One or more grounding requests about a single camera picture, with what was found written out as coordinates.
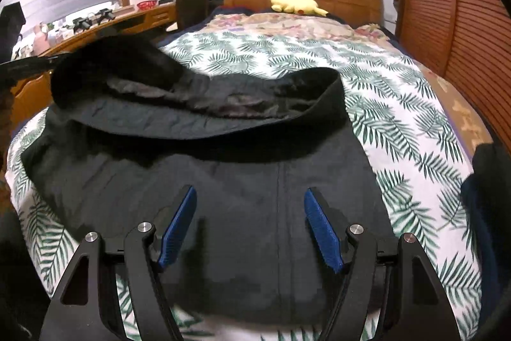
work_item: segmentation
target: red bowl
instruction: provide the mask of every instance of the red bowl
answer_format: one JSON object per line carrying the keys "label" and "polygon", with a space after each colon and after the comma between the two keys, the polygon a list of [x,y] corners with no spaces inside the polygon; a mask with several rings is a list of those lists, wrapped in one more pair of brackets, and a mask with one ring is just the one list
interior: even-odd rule
{"label": "red bowl", "polygon": [[140,11],[147,11],[151,8],[154,8],[157,3],[158,1],[142,1],[137,3],[136,5]]}

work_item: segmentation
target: wooden wardrobe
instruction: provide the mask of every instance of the wooden wardrobe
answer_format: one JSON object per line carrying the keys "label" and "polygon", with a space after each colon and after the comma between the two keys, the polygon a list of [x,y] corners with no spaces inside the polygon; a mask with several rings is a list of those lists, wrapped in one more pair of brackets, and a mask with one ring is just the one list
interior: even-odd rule
{"label": "wooden wardrobe", "polygon": [[511,19],[500,0],[397,0],[396,35],[511,150]]}

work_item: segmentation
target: metal screw head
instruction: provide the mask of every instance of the metal screw head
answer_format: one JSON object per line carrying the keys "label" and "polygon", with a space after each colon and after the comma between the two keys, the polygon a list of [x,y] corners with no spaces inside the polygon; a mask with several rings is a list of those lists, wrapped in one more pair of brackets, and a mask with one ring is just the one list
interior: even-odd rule
{"label": "metal screw head", "polygon": [[417,241],[417,237],[415,237],[412,233],[405,233],[405,234],[403,234],[403,239],[407,243],[415,243]]}
{"label": "metal screw head", "polygon": [[349,226],[349,231],[351,231],[353,234],[362,234],[364,233],[364,227],[359,224],[352,224]]}
{"label": "metal screw head", "polygon": [[137,227],[137,229],[141,232],[141,233],[145,233],[147,231],[149,231],[151,228],[152,228],[152,224],[151,223],[148,223],[147,221],[144,221],[143,223],[140,223],[139,226]]}
{"label": "metal screw head", "polygon": [[87,235],[85,236],[85,240],[88,241],[89,243],[92,243],[97,238],[98,233],[96,233],[95,231],[91,231],[90,233],[87,233]]}

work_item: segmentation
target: pikachu plush toy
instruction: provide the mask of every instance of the pikachu plush toy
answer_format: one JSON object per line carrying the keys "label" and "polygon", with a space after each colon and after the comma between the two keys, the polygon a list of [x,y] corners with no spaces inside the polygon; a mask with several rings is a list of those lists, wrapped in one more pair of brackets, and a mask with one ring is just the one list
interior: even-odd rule
{"label": "pikachu plush toy", "polygon": [[271,8],[275,12],[296,13],[297,15],[322,15],[326,10],[318,8],[315,0],[270,0]]}

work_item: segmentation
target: wooden chair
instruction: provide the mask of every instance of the wooden chair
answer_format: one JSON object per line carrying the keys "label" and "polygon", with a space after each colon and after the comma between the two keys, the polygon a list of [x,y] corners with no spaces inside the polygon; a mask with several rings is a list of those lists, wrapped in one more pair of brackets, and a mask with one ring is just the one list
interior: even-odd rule
{"label": "wooden chair", "polygon": [[176,0],[177,29],[183,31],[208,17],[208,0]]}

